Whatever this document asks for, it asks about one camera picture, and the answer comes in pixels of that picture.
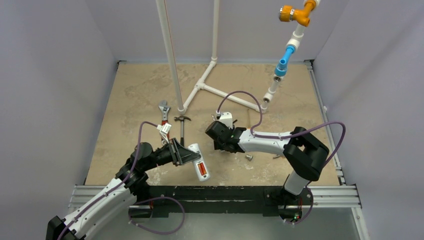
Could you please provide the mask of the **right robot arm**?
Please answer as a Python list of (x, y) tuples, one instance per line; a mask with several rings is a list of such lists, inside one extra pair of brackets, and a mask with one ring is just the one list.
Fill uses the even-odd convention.
[(309, 182), (319, 180), (330, 152), (311, 132), (300, 126), (291, 132), (251, 132), (245, 127), (228, 127), (214, 121), (205, 133), (213, 140), (215, 150), (283, 155), (293, 168), (280, 191), (282, 200), (288, 204), (300, 198)]

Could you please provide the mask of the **white remote control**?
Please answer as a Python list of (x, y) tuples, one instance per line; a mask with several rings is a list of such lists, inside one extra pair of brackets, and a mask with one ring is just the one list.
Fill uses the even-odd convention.
[[(198, 158), (198, 159), (194, 160), (192, 163), (193, 163), (193, 166), (194, 166), (194, 170), (195, 170), (195, 172), (196, 172), (196, 174), (197, 174), (198, 180), (199, 180), (200, 182), (205, 182), (205, 181), (207, 181), (207, 180), (211, 177), (211, 175), (210, 175), (210, 171), (209, 171), (209, 170), (208, 170), (208, 168), (207, 168), (206, 162), (205, 162), (205, 160), (204, 160), (204, 158), (203, 158), (203, 154), (202, 154), (202, 152), (201, 152), (201, 149), (200, 149), (199, 145), (198, 145), (197, 143), (193, 143), (193, 144), (191, 144), (191, 145), (189, 145), (189, 146), (188, 146), (188, 149), (189, 149), (189, 150), (191, 150), (191, 151), (193, 151), (193, 152), (196, 152), (197, 154), (199, 154), (199, 155), (200, 155), (200, 158)], [(203, 178), (203, 177), (200, 175), (200, 172), (199, 172), (199, 170), (198, 170), (197, 164), (198, 164), (198, 163), (200, 163), (200, 162), (204, 162), (204, 165), (205, 165), (205, 167), (206, 167), (206, 170), (207, 170), (207, 177), (206, 177), (206, 178)]]

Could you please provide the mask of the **red battery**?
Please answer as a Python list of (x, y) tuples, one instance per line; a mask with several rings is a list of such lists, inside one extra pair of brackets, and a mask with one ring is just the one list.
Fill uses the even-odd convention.
[(197, 163), (196, 165), (197, 165), (197, 168), (198, 168), (198, 170), (199, 170), (199, 174), (200, 174), (203, 178), (206, 178), (206, 177), (208, 176), (208, 172), (207, 172), (207, 169), (206, 169), (206, 167), (205, 167), (204, 162), (199, 162), (199, 163)]

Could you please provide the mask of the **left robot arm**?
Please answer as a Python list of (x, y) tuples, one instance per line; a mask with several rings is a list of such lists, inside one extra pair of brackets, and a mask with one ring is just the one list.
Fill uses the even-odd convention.
[(183, 205), (169, 196), (153, 196), (147, 184), (147, 171), (172, 163), (200, 163), (203, 155), (197, 143), (183, 146), (176, 138), (156, 150), (148, 142), (140, 142), (115, 177), (93, 198), (64, 218), (53, 217), (47, 224), (47, 240), (90, 240), (119, 212), (129, 206), (155, 201), (172, 201), (181, 211)]

